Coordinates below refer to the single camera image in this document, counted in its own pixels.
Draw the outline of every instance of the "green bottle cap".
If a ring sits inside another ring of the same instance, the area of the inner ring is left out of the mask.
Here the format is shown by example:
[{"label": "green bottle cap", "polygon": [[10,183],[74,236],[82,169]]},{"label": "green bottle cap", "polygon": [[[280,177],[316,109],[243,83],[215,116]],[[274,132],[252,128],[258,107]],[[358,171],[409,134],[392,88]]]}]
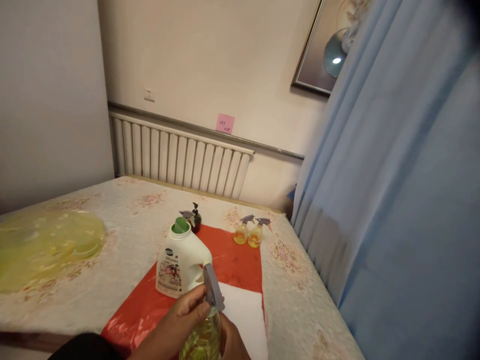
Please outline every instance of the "green bottle cap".
[{"label": "green bottle cap", "polygon": [[183,217],[177,217],[175,223],[173,224],[171,230],[175,234],[184,234],[189,230],[190,226],[188,222]]}]

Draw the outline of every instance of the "red cloth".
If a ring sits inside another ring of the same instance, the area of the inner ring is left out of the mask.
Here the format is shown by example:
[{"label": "red cloth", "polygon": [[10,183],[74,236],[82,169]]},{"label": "red cloth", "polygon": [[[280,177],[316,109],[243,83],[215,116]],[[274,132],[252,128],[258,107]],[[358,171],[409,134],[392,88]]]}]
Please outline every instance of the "red cloth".
[{"label": "red cloth", "polygon": [[[202,225],[196,234],[208,247],[219,282],[262,292],[262,261],[259,248],[237,245],[233,233]],[[155,289],[157,263],[133,289],[103,328],[101,335],[129,355],[147,337],[175,303]]]}]

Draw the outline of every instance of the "bottle label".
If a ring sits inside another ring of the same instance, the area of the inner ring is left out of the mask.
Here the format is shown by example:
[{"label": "bottle label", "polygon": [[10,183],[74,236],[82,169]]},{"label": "bottle label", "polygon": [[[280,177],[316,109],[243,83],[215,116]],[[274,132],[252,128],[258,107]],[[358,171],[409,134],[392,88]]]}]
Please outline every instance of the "bottle label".
[{"label": "bottle label", "polygon": [[158,265],[158,283],[168,289],[182,291],[179,257],[169,248],[165,249],[165,257]]}]

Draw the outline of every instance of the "dark soap dispenser bottle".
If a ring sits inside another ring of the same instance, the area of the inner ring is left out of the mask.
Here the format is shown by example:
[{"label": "dark soap dispenser bottle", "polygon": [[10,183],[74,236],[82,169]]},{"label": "dark soap dispenser bottle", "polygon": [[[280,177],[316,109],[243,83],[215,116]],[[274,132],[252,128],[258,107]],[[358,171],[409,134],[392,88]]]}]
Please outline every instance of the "dark soap dispenser bottle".
[{"label": "dark soap dispenser bottle", "polygon": [[195,221],[195,227],[192,229],[192,231],[194,234],[196,234],[200,231],[200,226],[202,226],[202,216],[199,214],[199,205],[197,203],[193,203],[193,206],[194,209],[192,212],[195,214],[193,217],[193,220]]}]

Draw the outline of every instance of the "framed picture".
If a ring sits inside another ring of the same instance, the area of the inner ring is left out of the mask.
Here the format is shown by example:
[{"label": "framed picture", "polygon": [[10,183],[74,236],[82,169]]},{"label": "framed picture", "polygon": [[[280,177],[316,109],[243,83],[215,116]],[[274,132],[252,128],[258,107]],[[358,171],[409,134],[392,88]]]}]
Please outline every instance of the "framed picture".
[{"label": "framed picture", "polygon": [[370,0],[320,0],[291,86],[330,96]]}]

